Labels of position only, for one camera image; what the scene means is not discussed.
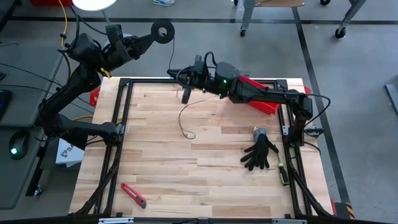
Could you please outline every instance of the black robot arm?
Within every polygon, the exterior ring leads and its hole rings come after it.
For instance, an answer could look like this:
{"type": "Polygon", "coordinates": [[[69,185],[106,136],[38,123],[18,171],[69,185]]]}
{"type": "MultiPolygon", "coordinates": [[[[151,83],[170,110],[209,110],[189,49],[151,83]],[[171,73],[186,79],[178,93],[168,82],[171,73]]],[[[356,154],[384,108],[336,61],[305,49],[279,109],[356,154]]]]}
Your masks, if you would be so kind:
{"type": "Polygon", "coordinates": [[[288,143],[293,146],[304,145],[305,123],[312,118],[312,100],[304,93],[297,90],[273,90],[258,88],[239,75],[239,70],[226,62],[216,63],[212,52],[205,55],[204,60],[197,55],[193,66],[182,70],[168,70],[167,73],[184,89],[182,103],[188,103],[191,90],[198,88],[203,92],[219,95],[220,98],[228,97],[233,103],[248,103],[250,101],[263,101],[282,103],[289,106],[295,115],[293,126],[289,128],[288,143]],[[207,56],[213,56],[215,73],[209,72],[207,56]]]}
{"type": "Polygon", "coordinates": [[[81,34],[66,51],[70,58],[80,64],[69,77],[67,84],[39,106],[36,125],[43,127],[44,133],[49,138],[61,137],[75,144],[76,134],[87,134],[101,136],[107,145],[120,143],[122,127],[111,122],[90,124],[71,121],[59,112],[82,93],[98,87],[101,84],[98,74],[110,77],[110,71],[131,60],[139,59],[154,41],[161,44],[170,42],[175,32],[171,23],[157,21],[153,23],[151,33],[143,37],[123,37],[120,25],[107,26],[106,33],[109,44],[103,49],[89,35],[81,34]],[[158,32],[160,28],[164,28],[167,33],[160,34],[158,32]]]}

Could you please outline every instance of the white lamp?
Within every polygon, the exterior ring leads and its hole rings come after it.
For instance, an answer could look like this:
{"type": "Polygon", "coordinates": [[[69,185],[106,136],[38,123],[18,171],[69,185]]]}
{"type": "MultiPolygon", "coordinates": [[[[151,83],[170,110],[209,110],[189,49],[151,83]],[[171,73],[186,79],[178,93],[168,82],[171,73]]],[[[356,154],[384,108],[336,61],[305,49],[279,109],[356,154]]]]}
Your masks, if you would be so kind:
{"type": "Polygon", "coordinates": [[[105,13],[105,9],[112,6],[117,0],[73,0],[73,4],[81,10],[84,11],[100,11],[105,17],[105,20],[108,24],[109,21],[108,15],[105,13]]]}

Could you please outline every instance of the wooden table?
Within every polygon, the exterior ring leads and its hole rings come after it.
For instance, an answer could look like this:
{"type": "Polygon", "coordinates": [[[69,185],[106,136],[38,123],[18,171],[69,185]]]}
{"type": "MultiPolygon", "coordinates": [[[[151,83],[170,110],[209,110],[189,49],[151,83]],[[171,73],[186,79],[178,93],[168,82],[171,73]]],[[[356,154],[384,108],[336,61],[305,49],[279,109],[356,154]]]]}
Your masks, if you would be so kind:
{"type": "MultiPolygon", "coordinates": [[[[304,92],[301,79],[287,79],[289,88],[304,92]]],[[[94,123],[111,121],[119,78],[104,79],[94,123]]],[[[135,83],[124,137],[113,214],[125,217],[251,217],[282,218],[293,213],[290,189],[283,187],[277,169],[277,154],[270,151],[270,169],[249,172],[240,163],[243,149],[253,145],[255,126],[265,126],[271,142],[284,159],[279,120],[244,104],[193,91],[181,115],[182,126],[196,138],[185,138],[178,126],[182,91],[177,84],[135,83]],[[121,190],[127,183],[147,200],[141,209],[121,190]]],[[[313,139],[306,141],[316,144],[313,139]]],[[[88,146],[81,163],[70,211],[89,199],[98,185],[105,145],[88,146]]],[[[332,213],[319,153],[301,147],[307,184],[326,211],[332,213]]],[[[297,186],[299,204],[304,210],[297,186]]],[[[102,208],[106,205],[105,190],[102,208]]]]}

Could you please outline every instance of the screwdriver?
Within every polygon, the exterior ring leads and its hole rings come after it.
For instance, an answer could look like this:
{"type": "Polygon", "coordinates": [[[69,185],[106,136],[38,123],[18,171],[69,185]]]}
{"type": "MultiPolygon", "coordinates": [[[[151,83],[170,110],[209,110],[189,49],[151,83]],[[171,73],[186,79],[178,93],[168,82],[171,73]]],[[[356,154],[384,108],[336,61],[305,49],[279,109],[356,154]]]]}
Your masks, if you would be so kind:
{"type": "Polygon", "coordinates": [[[290,185],[289,184],[289,178],[287,177],[287,173],[286,173],[286,170],[284,168],[284,164],[280,161],[279,153],[277,153],[277,157],[278,157],[278,166],[279,166],[280,180],[282,181],[282,184],[285,187],[288,187],[290,185]]]}

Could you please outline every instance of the gray floor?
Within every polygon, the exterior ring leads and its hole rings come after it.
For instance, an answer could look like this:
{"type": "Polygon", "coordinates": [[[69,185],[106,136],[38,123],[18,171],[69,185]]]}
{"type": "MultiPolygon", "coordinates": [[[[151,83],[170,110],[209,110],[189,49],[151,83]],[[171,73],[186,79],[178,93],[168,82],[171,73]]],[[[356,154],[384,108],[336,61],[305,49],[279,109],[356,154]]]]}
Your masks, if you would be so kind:
{"type": "MultiPolygon", "coordinates": [[[[348,1],[332,1],[321,7],[319,1],[308,0],[300,8],[301,19],[343,18],[348,1]]],[[[241,19],[242,5],[232,7],[230,0],[176,0],[173,7],[153,6],[150,0],[119,0],[109,8],[111,17],[134,18],[212,18],[241,19]]],[[[398,20],[398,2],[368,0],[354,18],[356,20],[398,20]]],[[[88,17],[101,17],[96,12],[79,11],[88,17]]],[[[24,4],[19,16],[62,16],[59,8],[38,9],[24,4]]],[[[291,9],[260,8],[255,19],[293,19],[291,9]]],[[[104,29],[104,23],[92,23],[104,29]]],[[[150,23],[121,23],[124,32],[145,35],[150,23]]],[[[175,55],[172,67],[193,63],[196,54],[211,50],[217,61],[227,61],[252,77],[303,78],[310,87],[299,37],[293,24],[251,24],[245,38],[240,38],[240,24],[175,23],[175,55]]],[[[69,23],[70,42],[74,23],[69,23]]],[[[381,222],[398,222],[398,117],[383,85],[397,76],[398,26],[349,26],[347,37],[336,40],[333,26],[303,25],[308,49],[322,94],[332,99],[326,112],[336,150],[346,181],[356,218],[381,222]]],[[[62,22],[11,21],[0,33],[2,42],[29,45],[59,45],[62,22]]],[[[82,32],[92,35],[100,43],[105,36],[85,26],[82,32]]],[[[172,44],[154,44],[140,60],[117,69],[117,76],[164,77],[172,44]]],[[[57,78],[64,82],[65,63],[57,78]]],[[[73,118],[87,112],[69,106],[64,113],[73,118]]],[[[319,145],[330,195],[340,201],[330,158],[323,138],[319,145]]],[[[68,212],[76,182],[76,171],[53,170],[41,180],[45,193],[40,199],[21,197],[18,206],[0,211],[0,220],[62,215],[68,212]]]]}

